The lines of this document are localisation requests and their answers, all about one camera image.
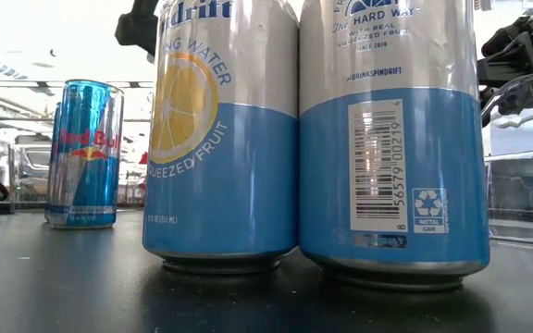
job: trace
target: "barcode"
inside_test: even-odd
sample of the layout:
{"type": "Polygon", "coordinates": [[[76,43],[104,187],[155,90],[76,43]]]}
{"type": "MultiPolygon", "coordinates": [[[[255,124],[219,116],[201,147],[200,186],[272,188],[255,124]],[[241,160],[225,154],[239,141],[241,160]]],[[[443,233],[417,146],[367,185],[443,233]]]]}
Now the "barcode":
{"type": "Polygon", "coordinates": [[[402,100],[349,106],[351,229],[407,232],[402,100]]]}

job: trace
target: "recycling symbol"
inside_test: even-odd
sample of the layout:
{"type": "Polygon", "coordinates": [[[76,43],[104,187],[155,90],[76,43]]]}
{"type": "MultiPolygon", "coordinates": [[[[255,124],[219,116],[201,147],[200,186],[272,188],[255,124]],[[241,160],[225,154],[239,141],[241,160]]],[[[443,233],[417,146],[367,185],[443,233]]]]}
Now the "recycling symbol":
{"type": "Polygon", "coordinates": [[[415,208],[420,216],[439,216],[443,202],[434,190],[423,190],[415,200],[415,208]]]}

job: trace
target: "spindrift can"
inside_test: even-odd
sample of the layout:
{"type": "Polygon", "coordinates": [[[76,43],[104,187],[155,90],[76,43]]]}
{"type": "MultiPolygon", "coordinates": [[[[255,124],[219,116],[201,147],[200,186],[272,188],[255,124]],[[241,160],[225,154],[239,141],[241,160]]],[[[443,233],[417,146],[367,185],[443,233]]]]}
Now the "spindrift can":
{"type": "Polygon", "coordinates": [[[457,286],[489,262],[472,0],[307,0],[300,246],[331,276],[457,286]]]}
{"type": "Polygon", "coordinates": [[[60,132],[60,128],[59,128],[59,124],[61,123],[60,121],[58,121],[58,119],[60,119],[60,114],[61,114],[61,103],[57,103],[56,104],[56,108],[55,108],[55,113],[53,114],[53,136],[52,136],[52,143],[51,144],[51,156],[50,156],[50,159],[49,159],[49,164],[48,164],[48,180],[47,180],[47,185],[46,185],[46,204],[44,205],[44,220],[46,220],[46,222],[49,222],[49,220],[51,219],[51,209],[50,209],[50,205],[51,205],[51,190],[52,190],[52,179],[55,178],[55,176],[53,175],[53,170],[55,169],[54,168],[54,162],[56,161],[56,146],[58,145],[58,135],[59,135],[59,132],[60,132]]]}
{"type": "Polygon", "coordinates": [[[53,135],[53,228],[105,228],[117,219],[123,104],[122,91],[108,84],[65,83],[53,135]]]}
{"type": "Polygon", "coordinates": [[[254,272],[296,246],[297,35],[277,0],[164,6],[143,245],[168,268],[254,272]]]}

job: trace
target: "black table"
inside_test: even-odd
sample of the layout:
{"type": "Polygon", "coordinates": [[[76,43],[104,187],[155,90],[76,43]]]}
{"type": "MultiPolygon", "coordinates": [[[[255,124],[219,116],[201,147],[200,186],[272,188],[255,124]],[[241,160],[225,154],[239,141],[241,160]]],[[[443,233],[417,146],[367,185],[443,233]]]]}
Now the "black table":
{"type": "Polygon", "coordinates": [[[365,290],[321,277],[299,251],[244,277],[170,273],[141,244],[142,212],[60,231],[0,216],[0,332],[533,333],[533,250],[493,247],[459,290],[365,290]]]}

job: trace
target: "lemon slice illustration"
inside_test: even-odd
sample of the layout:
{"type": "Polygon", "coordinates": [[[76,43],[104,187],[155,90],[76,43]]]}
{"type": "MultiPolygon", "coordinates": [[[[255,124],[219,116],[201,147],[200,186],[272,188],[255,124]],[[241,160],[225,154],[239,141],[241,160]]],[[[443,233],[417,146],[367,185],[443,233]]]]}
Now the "lemon slice illustration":
{"type": "Polygon", "coordinates": [[[196,148],[217,115],[217,86],[195,55],[175,53],[160,65],[152,116],[150,157],[168,163],[196,148]]]}

